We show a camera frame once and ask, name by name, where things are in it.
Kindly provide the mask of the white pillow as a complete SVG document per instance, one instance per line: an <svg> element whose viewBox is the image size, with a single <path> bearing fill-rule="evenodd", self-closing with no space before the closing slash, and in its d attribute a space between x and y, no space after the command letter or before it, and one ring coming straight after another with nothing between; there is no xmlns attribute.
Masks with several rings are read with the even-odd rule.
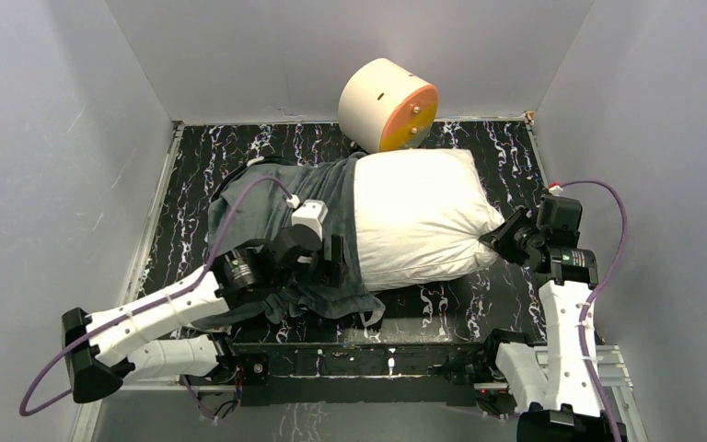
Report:
<svg viewBox="0 0 707 442"><path fill-rule="evenodd" d="M445 282L498 258L481 237L504 223L466 149L408 149L356 162L360 274L371 292Z"/></svg>

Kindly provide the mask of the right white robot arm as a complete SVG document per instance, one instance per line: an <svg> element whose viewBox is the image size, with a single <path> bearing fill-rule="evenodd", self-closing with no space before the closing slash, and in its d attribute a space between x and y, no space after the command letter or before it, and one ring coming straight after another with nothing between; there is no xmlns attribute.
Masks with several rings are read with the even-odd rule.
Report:
<svg viewBox="0 0 707 442"><path fill-rule="evenodd" d="M483 373L504 381L516 401L518 441L624 441L598 374L594 303L602 284L593 251L578 246L579 201L547 193L537 210L520 207L484 243L504 261L542 275L545 365L534 344L494 331L481 357Z"/></svg>

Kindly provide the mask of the grey plush pillowcase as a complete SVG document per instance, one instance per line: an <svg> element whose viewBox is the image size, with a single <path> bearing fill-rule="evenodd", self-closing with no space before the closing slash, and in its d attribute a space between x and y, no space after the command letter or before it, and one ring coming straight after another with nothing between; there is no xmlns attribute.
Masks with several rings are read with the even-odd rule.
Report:
<svg viewBox="0 0 707 442"><path fill-rule="evenodd" d="M375 291L365 286L359 260L354 215L354 173L363 154L344 159L299 166L282 157L265 157L231 171L216 190L208 210L207 242L213 245L228 214L234 216L220 251L226 252L251 239L272 239L291 223L291 211L283 192L288 189L301 200L322 201L328 208L323 222L326 238L343 239L348 272L341 287L292 282L262 301L232 308L228 312L192 323L211 331L259 315L273 323L284 316L296 318L309 311L327 319L358 314L366 325L380 321L385 305Z"/></svg>

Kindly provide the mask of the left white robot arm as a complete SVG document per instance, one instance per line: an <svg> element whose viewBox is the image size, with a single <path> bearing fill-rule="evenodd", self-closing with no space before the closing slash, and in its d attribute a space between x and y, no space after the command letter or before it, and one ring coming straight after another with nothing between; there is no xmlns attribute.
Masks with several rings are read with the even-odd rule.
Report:
<svg viewBox="0 0 707 442"><path fill-rule="evenodd" d="M165 334L197 320L257 307L292 285L337 289L347 274L344 238L312 228L282 228L215 257L177 283L130 304L96 313L73 308L62 316L64 362L76 403L102 400L125 383L173 375L227 383L238 359L215 338L172 343Z"/></svg>

